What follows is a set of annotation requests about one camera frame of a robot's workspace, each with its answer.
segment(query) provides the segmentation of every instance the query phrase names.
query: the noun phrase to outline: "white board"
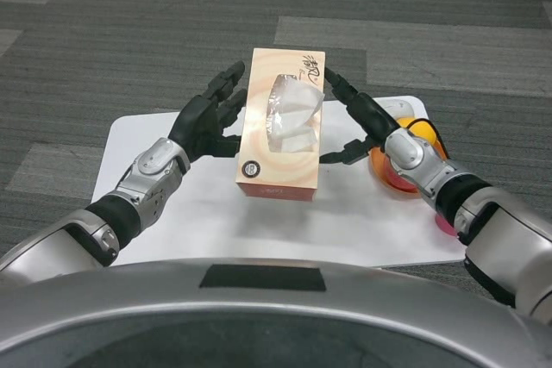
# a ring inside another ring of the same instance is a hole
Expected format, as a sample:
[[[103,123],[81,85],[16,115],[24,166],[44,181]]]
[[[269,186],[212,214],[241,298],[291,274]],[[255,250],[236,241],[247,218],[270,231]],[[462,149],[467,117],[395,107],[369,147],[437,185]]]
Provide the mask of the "white board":
[[[427,116],[415,97],[418,117]],[[226,134],[240,134],[243,113]],[[166,137],[178,113],[133,115],[110,130],[93,200],[109,192],[138,153]],[[362,129],[338,102],[323,108],[321,153],[341,151]],[[155,225],[134,239],[115,265],[185,258],[306,259],[361,266],[461,260],[465,247],[435,224],[422,200],[388,190],[367,159],[320,165],[313,203],[246,197],[235,184],[236,159],[203,157]]]

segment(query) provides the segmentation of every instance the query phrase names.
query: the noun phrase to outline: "tissue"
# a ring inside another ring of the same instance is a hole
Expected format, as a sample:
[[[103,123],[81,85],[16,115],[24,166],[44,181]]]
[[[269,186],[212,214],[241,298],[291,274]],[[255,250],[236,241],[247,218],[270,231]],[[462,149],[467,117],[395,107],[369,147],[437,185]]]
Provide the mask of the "tissue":
[[[317,143],[313,116],[324,94],[293,75],[276,77],[267,105],[268,147],[273,153],[314,151]]]

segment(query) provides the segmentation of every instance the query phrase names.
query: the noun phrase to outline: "tissue box opening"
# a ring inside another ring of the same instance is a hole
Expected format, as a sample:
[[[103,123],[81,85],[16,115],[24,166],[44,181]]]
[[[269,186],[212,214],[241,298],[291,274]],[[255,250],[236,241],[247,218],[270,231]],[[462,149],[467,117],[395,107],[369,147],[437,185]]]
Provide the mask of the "tissue box opening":
[[[246,195],[313,199],[324,64],[324,52],[255,48],[236,174]]]

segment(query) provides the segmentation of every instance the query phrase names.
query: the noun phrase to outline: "gray carpet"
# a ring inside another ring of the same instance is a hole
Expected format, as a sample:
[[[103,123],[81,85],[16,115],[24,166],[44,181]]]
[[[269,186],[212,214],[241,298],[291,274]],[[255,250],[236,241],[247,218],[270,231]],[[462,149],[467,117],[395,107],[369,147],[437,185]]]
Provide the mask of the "gray carpet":
[[[550,19],[552,0],[0,0],[0,253],[90,201],[117,117],[274,45],[420,97],[454,158],[550,217]],[[402,271],[482,291],[460,264]]]

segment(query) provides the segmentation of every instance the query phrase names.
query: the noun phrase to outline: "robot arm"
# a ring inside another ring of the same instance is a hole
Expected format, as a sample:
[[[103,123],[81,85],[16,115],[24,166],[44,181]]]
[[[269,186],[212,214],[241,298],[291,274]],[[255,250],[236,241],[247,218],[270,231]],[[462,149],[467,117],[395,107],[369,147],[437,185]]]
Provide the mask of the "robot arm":
[[[193,161],[204,155],[234,157],[240,137],[225,137],[223,130],[245,104],[246,90],[233,94],[244,71],[243,62],[237,62],[219,73],[203,95],[182,109],[168,138],[160,138],[136,157],[113,191],[1,258],[0,289],[109,266],[121,249],[159,219]]]
[[[467,246],[470,275],[499,302],[552,324],[552,224],[506,191],[442,159],[367,94],[327,68],[325,73],[334,95],[368,134],[367,147],[381,147],[397,174],[455,228]]]

